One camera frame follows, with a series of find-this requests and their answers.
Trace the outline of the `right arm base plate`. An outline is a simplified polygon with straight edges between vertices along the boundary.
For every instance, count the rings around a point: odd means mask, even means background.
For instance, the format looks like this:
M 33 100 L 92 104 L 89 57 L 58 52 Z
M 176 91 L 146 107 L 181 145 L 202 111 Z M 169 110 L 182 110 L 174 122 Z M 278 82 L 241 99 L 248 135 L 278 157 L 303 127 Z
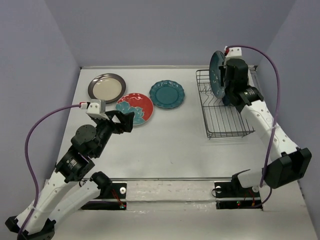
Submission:
M 215 199 L 217 210 L 262 209 L 262 199 L 259 190 L 251 187 L 234 188 L 230 181 L 214 183 L 211 195 Z

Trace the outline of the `cream plate with brown rim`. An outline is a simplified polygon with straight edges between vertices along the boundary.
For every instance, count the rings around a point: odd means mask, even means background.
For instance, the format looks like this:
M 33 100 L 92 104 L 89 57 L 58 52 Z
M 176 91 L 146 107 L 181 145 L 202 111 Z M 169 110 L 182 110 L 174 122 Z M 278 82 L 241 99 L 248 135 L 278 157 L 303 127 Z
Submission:
M 118 74 L 104 73 L 96 76 L 88 85 L 91 99 L 103 100 L 107 104 L 117 102 L 126 92 L 126 82 Z

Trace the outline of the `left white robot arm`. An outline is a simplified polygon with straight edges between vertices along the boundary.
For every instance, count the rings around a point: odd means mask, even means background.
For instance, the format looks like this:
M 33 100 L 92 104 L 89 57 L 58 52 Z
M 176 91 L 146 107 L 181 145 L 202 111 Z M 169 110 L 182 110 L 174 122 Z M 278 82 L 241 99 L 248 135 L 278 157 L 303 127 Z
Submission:
M 130 133 L 134 113 L 107 111 L 91 119 L 95 126 L 80 126 L 71 146 L 55 165 L 42 190 L 37 190 L 34 201 L 19 215 L 9 217 L 7 228 L 17 233 L 19 240 L 50 240 L 55 227 L 90 200 L 110 194 L 112 180 L 103 172 L 95 172 L 75 193 L 65 195 L 94 167 L 93 159 L 101 156 L 112 134 Z

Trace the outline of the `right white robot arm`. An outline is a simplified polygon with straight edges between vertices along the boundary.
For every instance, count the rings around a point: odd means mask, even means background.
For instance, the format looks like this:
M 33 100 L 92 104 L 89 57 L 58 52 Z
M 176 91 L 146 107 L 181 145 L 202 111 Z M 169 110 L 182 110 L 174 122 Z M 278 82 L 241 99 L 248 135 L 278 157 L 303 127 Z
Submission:
M 249 85 L 246 62 L 240 58 L 230 58 L 220 69 L 228 100 L 254 128 L 266 147 L 263 167 L 234 174 L 230 183 L 231 192 L 242 196 L 250 187 L 267 185 L 277 189 L 302 179 L 312 153 L 308 148 L 300 148 L 278 125 L 276 115 L 271 114 L 262 94 Z

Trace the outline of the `dark teal blossom plate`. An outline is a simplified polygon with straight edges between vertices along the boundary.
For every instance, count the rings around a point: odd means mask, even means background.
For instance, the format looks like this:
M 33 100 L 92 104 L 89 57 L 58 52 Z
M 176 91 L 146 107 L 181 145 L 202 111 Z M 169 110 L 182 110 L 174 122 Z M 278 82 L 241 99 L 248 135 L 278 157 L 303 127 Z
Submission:
M 222 51 L 215 51 L 210 59 L 209 63 L 209 82 L 213 95 L 216 98 L 222 99 L 225 95 L 225 88 L 221 86 L 221 70 L 220 66 L 223 66 L 225 55 Z

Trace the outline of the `dark blue square plate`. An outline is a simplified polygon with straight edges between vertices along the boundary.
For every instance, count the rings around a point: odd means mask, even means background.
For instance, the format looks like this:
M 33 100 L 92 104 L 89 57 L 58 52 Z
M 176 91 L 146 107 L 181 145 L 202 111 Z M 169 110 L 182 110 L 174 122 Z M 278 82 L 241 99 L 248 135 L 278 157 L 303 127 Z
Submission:
M 235 87 L 228 86 L 225 88 L 222 102 L 225 106 L 235 107 L 237 105 L 238 97 Z

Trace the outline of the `red plate with teal flower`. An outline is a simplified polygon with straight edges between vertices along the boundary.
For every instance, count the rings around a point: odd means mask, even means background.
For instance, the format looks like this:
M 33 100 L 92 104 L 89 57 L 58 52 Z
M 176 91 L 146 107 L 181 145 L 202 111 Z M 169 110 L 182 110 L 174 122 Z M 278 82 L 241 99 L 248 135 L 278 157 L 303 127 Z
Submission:
M 154 104 L 144 94 L 129 93 L 117 101 L 115 109 L 123 114 L 134 113 L 133 126 L 139 126 L 150 119 L 154 111 Z

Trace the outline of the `teal scalloped plate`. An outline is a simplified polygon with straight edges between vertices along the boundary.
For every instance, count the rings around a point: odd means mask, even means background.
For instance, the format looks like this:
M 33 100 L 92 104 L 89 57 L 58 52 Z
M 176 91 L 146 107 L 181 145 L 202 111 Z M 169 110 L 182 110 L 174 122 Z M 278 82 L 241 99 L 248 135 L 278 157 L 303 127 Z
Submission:
M 173 80 L 156 82 L 149 90 L 153 104 L 162 109 L 174 109 L 185 100 L 185 91 L 181 84 Z

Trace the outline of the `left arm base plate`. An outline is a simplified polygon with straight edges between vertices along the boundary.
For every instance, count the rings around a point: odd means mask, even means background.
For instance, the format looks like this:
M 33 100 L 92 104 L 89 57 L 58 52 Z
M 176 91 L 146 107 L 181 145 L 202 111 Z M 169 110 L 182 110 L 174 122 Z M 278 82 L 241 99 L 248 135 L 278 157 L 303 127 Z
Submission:
M 115 181 L 108 193 L 101 193 L 80 209 L 88 211 L 125 211 L 127 209 L 126 196 L 127 182 Z

